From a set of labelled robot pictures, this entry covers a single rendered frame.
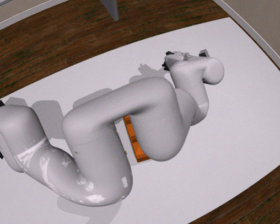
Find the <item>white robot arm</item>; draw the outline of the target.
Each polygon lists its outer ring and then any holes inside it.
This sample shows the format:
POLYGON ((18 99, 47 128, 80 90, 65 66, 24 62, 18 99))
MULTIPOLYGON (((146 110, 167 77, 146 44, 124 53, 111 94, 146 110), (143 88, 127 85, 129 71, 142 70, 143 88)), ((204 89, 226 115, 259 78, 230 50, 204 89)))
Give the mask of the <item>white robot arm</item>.
POLYGON ((204 83, 220 83, 224 66, 204 49, 199 56, 185 53, 170 75, 175 88, 162 77, 143 78, 70 110, 62 132, 73 157, 50 144, 31 107, 4 105, 0 152, 11 169, 73 203, 101 207, 120 202, 131 192, 133 176, 114 121, 128 115, 142 152, 168 161, 182 149, 190 126, 207 116, 204 83))

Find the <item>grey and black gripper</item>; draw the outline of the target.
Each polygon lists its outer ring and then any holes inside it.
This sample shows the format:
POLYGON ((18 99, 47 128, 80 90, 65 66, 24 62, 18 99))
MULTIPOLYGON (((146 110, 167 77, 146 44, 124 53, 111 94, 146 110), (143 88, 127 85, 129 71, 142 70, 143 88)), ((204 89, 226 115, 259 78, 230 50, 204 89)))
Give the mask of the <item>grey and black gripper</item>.
POLYGON ((170 71, 170 67, 176 62, 183 61, 185 59, 185 52, 174 51, 174 53, 168 51, 164 57, 164 64, 162 64, 164 70, 170 71), (174 54, 175 53, 175 54, 174 54))

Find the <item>orange three-compartment tray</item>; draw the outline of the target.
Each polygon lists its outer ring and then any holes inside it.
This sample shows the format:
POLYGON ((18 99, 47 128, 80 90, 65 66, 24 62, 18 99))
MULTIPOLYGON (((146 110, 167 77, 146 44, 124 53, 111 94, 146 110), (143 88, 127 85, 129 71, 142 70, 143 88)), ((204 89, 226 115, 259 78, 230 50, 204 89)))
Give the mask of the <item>orange three-compartment tray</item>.
POLYGON ((125 125, 126 125, 126 129, 128 130, 128 135, 129 135, 129 138, 130 138, 130 141, 132 143, 132 147, 133 147, 133 150, 135 152, 135 156, 136 156, 136 159, 137 159, 137 162, 142 162, 142 161, 146 161, 146 160, 149 160, 150 158, 148 158, 141 150, 138 142, 137 142, 137 139, 136 139, 136 136, 134 134, 134 130, 133 130, 133 127, 132 127, 132 124, 131 124, 131 121, 130 121, 130 118, 129 116, 125 116, 123 117, 124 119, 124 122, 125 122, 125 125))

